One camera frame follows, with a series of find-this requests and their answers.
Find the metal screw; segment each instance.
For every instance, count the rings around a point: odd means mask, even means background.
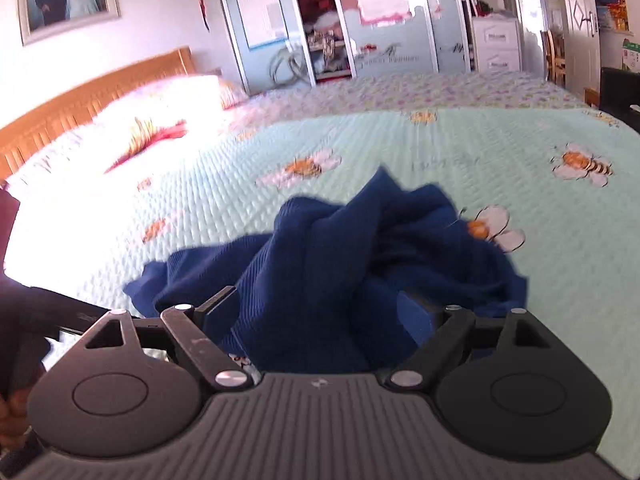
[[[412,370],[400,370],[391,376],[391,382],[401,388],[411,388],[422,383],[422,376]]]
[[[237,388],[247,382],[247,376],[240,370],[226,370],[216,375],[216,382],[225,388]]]

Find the wardrobe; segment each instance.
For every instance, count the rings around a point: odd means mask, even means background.
[[[222,0],[249,94],[470,71],[463,0]]]

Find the white drawer cabinet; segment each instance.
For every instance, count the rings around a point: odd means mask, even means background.
[[[473,18],[478,72],[519,72],[520,29],[516,19]]]
[[[520,55],[517,50],[480,51],[476,57],[478,72],[519,72]]]

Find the bee pattern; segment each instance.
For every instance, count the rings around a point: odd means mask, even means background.
[[[297,158],[284,168],[259,178],[256,180],[256,184],[259,186],[274,185],[278,189],[295,186],[306,178],[318,177],[337,168],[341,162],[342,158],[335,156],[333,150],[320,150],[311,156]]]
[[[171,225],[178,217],[182,215],[182,213],[183,211],[176,211],[165,218],[156,220],[152,224],[148,225],[142,236],[136,237],[133,240],[131,238],[126,238],[126,243],[131,247],[139,247],[140,242],[142,242],[143,245],[148,244],[155,238],[158,238],[162,233],[170,229]]]
[[[138,183],[138,191],[144,191],[145,189],[148,189],[151,186],[151,177],[148,176],[146,179],[141,180],[140,183]]]
[[[437,119],[436,114],[427,111],[414,112],[409,115],[409,120],[413,124],[430,124],[434,123]]]
[[[231,357],[233,361],[242,369],[252,366],[251,360],[248,357],[238,357],[234,354],[229,354],[229,357]]]
[[[559,162],[558,157],[551,162]],[[589,150],[580,144],[569,142],[562,154],[561,164],[553,168],[554,175],[565,180],[575,180],[589,177],[594,186],[607,185],[609,176],[613,175],[611,163],[601,156],[594,156]]]
[[[242,142],[243,140],[249,140],[257,133],[257,131],[258,130],[255,130],[255,129],[245,130],[244,132],[241,132],[236,135],[236,141]]]
[[[509,218],[509,212],[505,208],[490,205],[482,209],[475,220],[467,221],[466,226],[473,238],[488,240],[503,252],[511,253],[522,246],[525,236],[520,229],[507,229]]]
[[[142,237],[142,243],[149,243],[151,240],[156,238],[162,231],[164,231],[167,223],[167,218],[162,218],[161,220],[153,222],[149,227],[145,229],[145,235]]]
[[[585,110],[584,113],[586,113],[588,116],[593,117],[594,119],[607,123],[610,128],[614,126],[616,128],[620,127],[620,121],[611,117],[610,115],[604,114],[602,112],[592,112],[591,110]]]

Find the drawer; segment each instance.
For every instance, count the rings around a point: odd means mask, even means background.
[[[515,21],[496,22],[474,19],[474,35],[478,50],[489,48],[518,48],[518,26]]]
[[[519,72],[520,54],[517,50],[482,50],[476,53],[478,72]]]

